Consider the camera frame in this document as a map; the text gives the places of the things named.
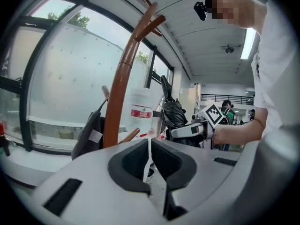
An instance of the black railing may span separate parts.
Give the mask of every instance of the black railing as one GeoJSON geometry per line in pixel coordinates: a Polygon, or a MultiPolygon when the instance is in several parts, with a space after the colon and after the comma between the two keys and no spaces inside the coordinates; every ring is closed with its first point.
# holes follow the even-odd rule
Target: black railing
{"type": "Polygon", "coordinates": [[[253,97],[218,95],[218,94],[201,94],[201,101],[211,101],[211,102],[222,103],[225,100],[230,100],[232,104],[253,105],[253,97]]]}

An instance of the fluorescent light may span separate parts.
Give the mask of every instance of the fluorescent light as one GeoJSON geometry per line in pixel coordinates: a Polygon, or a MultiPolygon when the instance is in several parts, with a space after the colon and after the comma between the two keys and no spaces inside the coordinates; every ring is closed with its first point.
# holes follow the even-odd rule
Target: fluorescent light
{"type": "Polygon", "coordinates": [[[256,31],[253,28],[247,28],[244,49],[240,59],[248,59],[254,43],[255,35],[256,31]]]}

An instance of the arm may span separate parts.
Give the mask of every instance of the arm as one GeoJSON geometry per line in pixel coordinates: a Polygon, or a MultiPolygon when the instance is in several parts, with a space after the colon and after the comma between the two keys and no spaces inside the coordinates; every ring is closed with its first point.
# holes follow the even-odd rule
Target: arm
{"type": "Polygon", "coordinates": [[[260,140],[266,127],[267,116],[267,109],[256,108],[254,120],[245,125],[218,125],[213,137],[214,144],[245,145],[248,142],[260,140]]]}

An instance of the red label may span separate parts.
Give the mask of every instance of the red label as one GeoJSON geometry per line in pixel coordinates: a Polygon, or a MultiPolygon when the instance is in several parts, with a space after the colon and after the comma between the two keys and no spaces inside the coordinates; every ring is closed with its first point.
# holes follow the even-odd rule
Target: red label
{"type": "Polygon", "coordinates": [[[4,128],[3,128],[3,124],[0,122],[0,136],[4,135],[4,128]]]}
{"type": "Polygon", "coordinates": [[[141,112],[138,110],[131,110],[131,116],[136,118],[151,118],[152,112],[141,112]]]}

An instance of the hand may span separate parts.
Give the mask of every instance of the hand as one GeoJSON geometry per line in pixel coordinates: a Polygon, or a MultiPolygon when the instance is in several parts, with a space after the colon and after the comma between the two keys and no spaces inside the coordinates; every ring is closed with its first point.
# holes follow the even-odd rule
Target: hand
{"type": "Polygon", "coordinates": [[[222,126],[220,126],[220,125],[216,126],[215,134],[212,138],[214,145],[223,144],[223,142],[222,142],[222,132],[221,132],[222,129],[221,128],[222,128],[222,126]]]}

